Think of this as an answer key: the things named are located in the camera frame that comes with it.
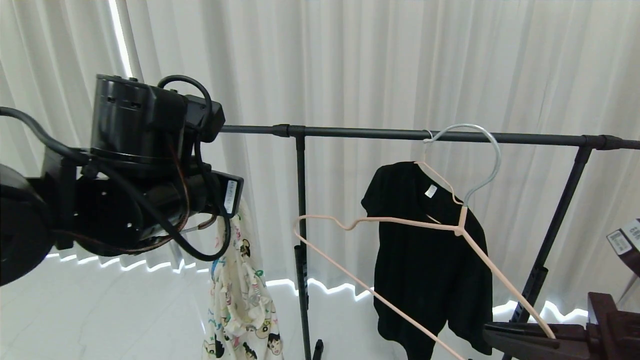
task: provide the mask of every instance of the curtain fold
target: curtain fold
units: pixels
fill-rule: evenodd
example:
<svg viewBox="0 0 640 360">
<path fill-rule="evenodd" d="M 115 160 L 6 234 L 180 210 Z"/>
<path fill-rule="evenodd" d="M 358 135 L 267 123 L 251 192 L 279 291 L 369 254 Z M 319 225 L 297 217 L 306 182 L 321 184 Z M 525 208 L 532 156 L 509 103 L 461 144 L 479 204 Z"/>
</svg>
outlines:
<svg viewBox="0 0 640 360">
<path fill-rule="evenodd" d="M 0 101 L 32 114 L 57 139 L 84 144 L 92 74 L 124 71 L 108 6 L 2 4 Z M 640 138 L 640 4 L 633 1 L 116 4 L 134 76 L 146 83 L 170 74 L 196 78 L 222 103 L 227 124 L 438 130 L 472 122 L 494 132 Z M 61 32 L 48 35 L 52 27 Z M 197 94 L 189 85 L 172 87 Z M 15 122 L 0 126 L 3 163 L 37 174 L 41 145 Z M 483 224 L 490 257 L 522 289 L 576 148 L 501 149 L 498 176 L 474 194 L 470 208 Z M 424 151 L 420 142 L 307 138 L 308 212 L 343 222 L 364 216 L 359 202 L 375 170 L 421 160 Z M 222 134 L 204 144 L 203 155 L 214 168 L 245 178 L 267 278 L 294 279 L 294 141 Z M 438 142 L 427 159 L 459 196 L 493 165 L 492 148 L 478 143 Z M 637 151 L 593 152 L 547 261 L 539 305 L 549 300 L 567 313 L 586 307 L 587 291 L 623 297 L 631 271 L 605 235 L 640 213 L 638 178 Z M 215 233 L 208 231 L 189 240 L 211 252 Z M 308 237 L 372 283 L 374 224 L 345 233 L 309 220 Z M 308 256 L 311 277 L 327 287 L 347 281 L 319 256 Z M 192 262 L 170 247 L 147 258 Z M 495 282 L 494 303 L 510 298 Z"/>
</svg>

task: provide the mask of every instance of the black t-shirt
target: black t-shirt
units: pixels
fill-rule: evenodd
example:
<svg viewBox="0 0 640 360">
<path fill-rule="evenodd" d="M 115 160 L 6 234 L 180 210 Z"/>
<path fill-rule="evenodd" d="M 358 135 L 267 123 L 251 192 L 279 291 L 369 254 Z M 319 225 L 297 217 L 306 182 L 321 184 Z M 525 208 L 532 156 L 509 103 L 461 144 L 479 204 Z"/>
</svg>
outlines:
<svg viewBox="0 0 640 360">
<path fill-rule="evenodd" d="M 437 187 L 429 198 L 425 192 Z M 369 217 L 396 217 L 456 225 L 461 206 L 413 162 L 378 169 L 362 206 Z M 465 229 L 486 253 L 484 231 L 469 211 Z M 474 349 L 490 355 L 482 336 L 492 321 L 492 275 L 464 237 L 452 231 L 426 229 L 391 222 L 380 223 L 380 249 L 374 287 L 393 305 L 438 334 L 449 328 Z M 378 332 L 400 343 L 409 360 L 429 359 L 435 342 L 374 298 Z"/>
</svg>

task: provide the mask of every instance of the white marble wall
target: white marble wall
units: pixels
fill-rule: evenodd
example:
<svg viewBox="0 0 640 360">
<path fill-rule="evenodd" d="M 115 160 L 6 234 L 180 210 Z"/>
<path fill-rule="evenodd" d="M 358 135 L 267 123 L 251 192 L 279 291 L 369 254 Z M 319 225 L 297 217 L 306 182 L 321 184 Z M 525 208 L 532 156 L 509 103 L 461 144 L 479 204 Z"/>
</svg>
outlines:
<svg viewBox="0 0 640 360">
<path fill-rule="evenodd" d="M 118 263 L 103 268 L 97 261 L 46 259 L 0 289 L 0 359 L 199 359 L 208 277 L 195 268 L 149 272 L 142 264 L 123 271 Z M 285 358 L 302 359 L 298 298 L 286 284 L 269 289 Z M 329 295 L 315 284 L 309 290 L 312 347 L 321 337 L 324 359 L 406 359 L 402 347 L 378 335 L 371 296 L 356 301 L 351 289 Z M 497 315 L 496 321 L 509 315 Z M 496 351 L 482 356 L 449 331 L 440 338 L 475 360 L 501 357 Z M 452 357 L 436 346 L 433 359 Z"/>
</svg>

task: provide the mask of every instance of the white curtain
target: white curtain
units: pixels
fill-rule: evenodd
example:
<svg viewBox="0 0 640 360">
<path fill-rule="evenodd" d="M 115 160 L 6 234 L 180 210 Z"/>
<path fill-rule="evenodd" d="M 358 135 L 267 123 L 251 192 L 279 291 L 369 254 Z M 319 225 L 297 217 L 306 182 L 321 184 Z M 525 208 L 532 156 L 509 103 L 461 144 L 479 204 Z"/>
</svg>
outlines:
<svg viewBox="0 0 640 360">
<path fill-rule="evenodd" d="M 473 122 L 495 132 L 640 138 L 637 2 L 116 2 L 133 76 L 146 83 L 170 74 L 198 79 L 222 103 L 227 124 L 438 130 Z M 31 113 L 69 144 L 79 141 L 72 134 L 88 138 L 93 73 L 123 71 L 106 31 L 113 29 L 105 4 L 5 1 L 1 8 L 0 101 Z M 93 18 L 78 15 L 83 7 Z M 42 24 L 29 20 L 34 14 Z M 62 35 L 46 35 L 44 26 L 60 27 Z M 81 97 L 64 87 L 70 78 L 82 84 Z M 0 124 L 3 163 L 37 174 L 41 147 L 19 125 Z M 14 153 L 29 147 L 34 155 Z M 268 279 L 295 276 L 294 149 L 291 139 L 223 134 L 203 150 L 206 162 L 245 178 Z M 345 222 L 363 216 L 360 199 L 375 170 L 421 160 L 423 151 L 420 142 L 308 138 L 308 212 Z M 522 288 L 576 148 L 502 145 L 502 151 L 500 173 L 474 195 L 471 210 L 483 224 L 490 257 Z M 428 150 L 429 162 L 459 195 L 490 172 L 492 159 L 487 144 L 438 142 Z M 640 152 L 591 155 L 547 261 L 538 308 L 549 300 L 567 313 L 586 307 L 587 291 L 622 299 L 635 289 L 605 235 L 640 213 L 638 178 Z M 212 236 L 189 239 L 210 250 Z M 308 237 L 372 283 L 375 225 L 345 233 L 311 220 Z M 157 256 L 165 255 L 168 250 Z M 308 266 L 327 287 L 346 281 L 315 254 Z M 496 282 L 494 304 L 508 299 Z"/>
</svg>

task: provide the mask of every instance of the white clothing tag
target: white clothing tag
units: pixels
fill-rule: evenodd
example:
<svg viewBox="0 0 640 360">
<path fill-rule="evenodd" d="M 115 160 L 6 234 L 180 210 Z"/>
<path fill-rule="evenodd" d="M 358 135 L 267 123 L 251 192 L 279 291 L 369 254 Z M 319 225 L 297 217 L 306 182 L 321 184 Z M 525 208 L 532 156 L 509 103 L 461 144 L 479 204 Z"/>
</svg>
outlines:
<svg viewBox="0 0 640 360">
<path fill-rule="evenodd" d="M 229 180 L 227 183 L 227 193 L 225 194 L 225 210 L 228 214 L 234 210 L 234 202 L 236 201 L 236 186 L 238 182 L 235 180 Z"/>
<path fill-rule="evenodd" d="M 618 255 L 622 255 L 633 249 L 620 230 L 615 230 L 613 233 L 607 235 L 607 240 L 609 240 L 611 247 Z"/>
<path fill-rule="evenodd" d="M 431 185 L 429 186 L 429 190 L 427 190 L 424 194 L 427 195 L 429 198 L 432 198 L 433 194 L 436 193 L 436 190 L 438 190 L 438 187 L 435 185 Z"/>
<path fill-rule="evenodd" d="M 627 225 L 621 227 L 620 230 L 627 235 L 627 239 L 634 244 L 636 249 L 640 250 L 640 221 L 634 219 Z"/>
</svg>

